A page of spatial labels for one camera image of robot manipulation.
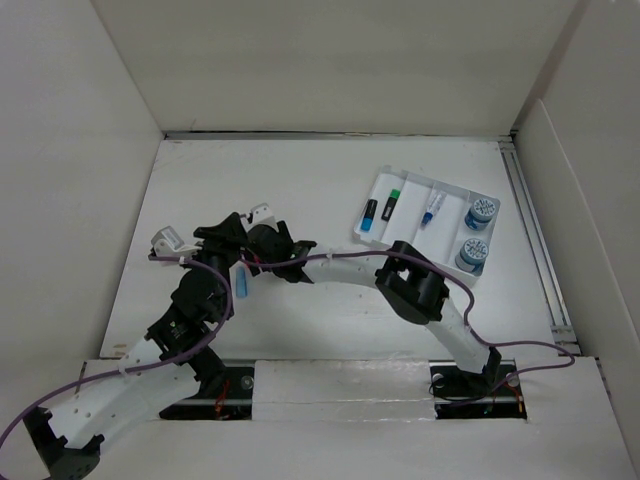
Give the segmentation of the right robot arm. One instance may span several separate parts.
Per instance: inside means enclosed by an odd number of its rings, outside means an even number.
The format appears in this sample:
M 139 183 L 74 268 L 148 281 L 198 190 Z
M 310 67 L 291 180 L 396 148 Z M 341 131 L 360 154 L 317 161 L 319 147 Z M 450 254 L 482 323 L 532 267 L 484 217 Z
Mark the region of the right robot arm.
M 478 340 L 455 306 L 445 273 L 404 241 L 387 250 L 347 252 L 292 240 L 286 224 L 259 224 L 247 233 L 252 271 L 270 271 L 289 283 L 343 283 L 381 293 L 401 319 L 424 326 L 451 354 L 465 387 L 483 394 L 499 379 L 501 355 Z

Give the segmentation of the green black highlighter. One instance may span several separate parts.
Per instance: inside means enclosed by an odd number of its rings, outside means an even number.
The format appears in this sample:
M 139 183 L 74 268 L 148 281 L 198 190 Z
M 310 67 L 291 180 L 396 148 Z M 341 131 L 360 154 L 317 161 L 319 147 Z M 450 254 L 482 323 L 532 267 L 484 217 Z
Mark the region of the green black highlighter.
M 384 205 L 382 211 L 381 220 L 388 222 L 392 216 L 392 213 L 396 207 L 401 191 L 398 189 L 392 189 Z

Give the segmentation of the blue black highlighter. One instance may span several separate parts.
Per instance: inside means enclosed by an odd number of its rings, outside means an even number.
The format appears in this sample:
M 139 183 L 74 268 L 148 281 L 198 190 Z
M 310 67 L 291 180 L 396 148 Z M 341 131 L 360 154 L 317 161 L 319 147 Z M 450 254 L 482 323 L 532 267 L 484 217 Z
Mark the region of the blue black highlighter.
M 359 227 L 361 232 L 369 232 L 371 230 L 377 206 L 378 201 L 376 199 L 371 198 L 367 201 Z

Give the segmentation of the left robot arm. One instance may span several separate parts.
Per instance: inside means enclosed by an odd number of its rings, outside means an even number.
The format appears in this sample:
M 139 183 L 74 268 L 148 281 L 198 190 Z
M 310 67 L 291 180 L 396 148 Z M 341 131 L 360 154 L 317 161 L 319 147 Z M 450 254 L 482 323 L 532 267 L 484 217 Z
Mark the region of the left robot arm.
M 52 479 L 84 479 L 121 434 L 175 402 L 222 387 L 225 365 L 210 344 L 233 315 L 230 269 L 247 244 L 246 223 L 230 214 L 199 227 L 187 245 L 166 227 L 153 240 L 152 262 L 184 268 L 168 310 L 118 361 L 114 370 L 72 382 L 49 394 L 75 394 L 50 407 L 37 401 L 22 415 Z

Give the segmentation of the white glue tube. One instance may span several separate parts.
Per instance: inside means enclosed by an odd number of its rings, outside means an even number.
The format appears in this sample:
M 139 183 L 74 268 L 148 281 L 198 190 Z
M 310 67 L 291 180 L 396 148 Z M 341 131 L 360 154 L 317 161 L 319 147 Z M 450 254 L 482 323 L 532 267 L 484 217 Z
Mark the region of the white glue tube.
M 422 227 L 426 227 L 433 220 L 442 207 L 446 197 L 447 193 L 441 190 L 436 191 L 432 195 L 421 220 Z

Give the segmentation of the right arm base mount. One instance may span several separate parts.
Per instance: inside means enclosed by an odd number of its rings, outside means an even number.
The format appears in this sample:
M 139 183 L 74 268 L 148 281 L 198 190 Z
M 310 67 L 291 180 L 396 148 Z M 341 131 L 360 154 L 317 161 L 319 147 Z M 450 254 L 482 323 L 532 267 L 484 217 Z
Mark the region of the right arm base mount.
M 452 361 L 431 362 L 429 370 L 429 393 L 437 420 L 528 418 L 519 379 L 497 385 L 516 370 L 513 361 L 501 363 L 497 379 L 488 384 L 460 371 Z

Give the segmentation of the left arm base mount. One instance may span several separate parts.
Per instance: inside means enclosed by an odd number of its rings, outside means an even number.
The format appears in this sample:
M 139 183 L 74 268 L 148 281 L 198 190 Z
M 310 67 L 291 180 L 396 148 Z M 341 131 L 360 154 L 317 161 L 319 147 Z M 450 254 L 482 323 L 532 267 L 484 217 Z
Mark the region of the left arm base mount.
M 170 421 L 245 421 L 252 419 L 255 362 L 233 360 L 226 364 L 221 383 L 212 393 L 197 393 L 159 413 Z

